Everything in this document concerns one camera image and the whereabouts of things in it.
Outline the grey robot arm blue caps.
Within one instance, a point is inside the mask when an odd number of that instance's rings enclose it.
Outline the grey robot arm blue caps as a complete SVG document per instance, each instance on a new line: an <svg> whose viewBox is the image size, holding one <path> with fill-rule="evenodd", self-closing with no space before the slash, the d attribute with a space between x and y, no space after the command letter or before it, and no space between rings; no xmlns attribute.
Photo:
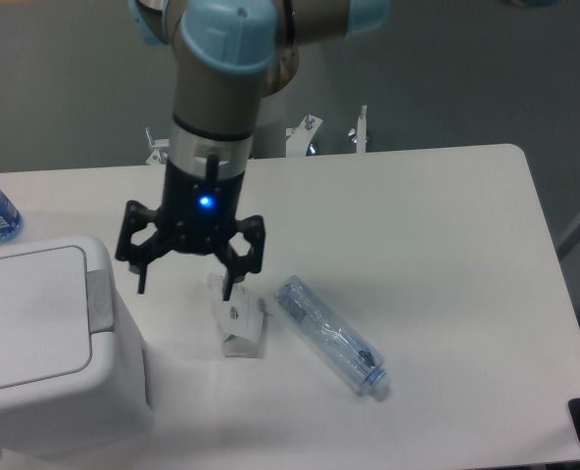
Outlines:
<svg viewBox="0 0 580 470"><path fill-rule="evenodd" d="M269 75L282 51L382 26L387 1L134 1L139 27L177 65L160 205L129 201L116 257L145 278L169 252L215 256L223 295L262 269L263 219L238 219L242 183Z"/></svg>

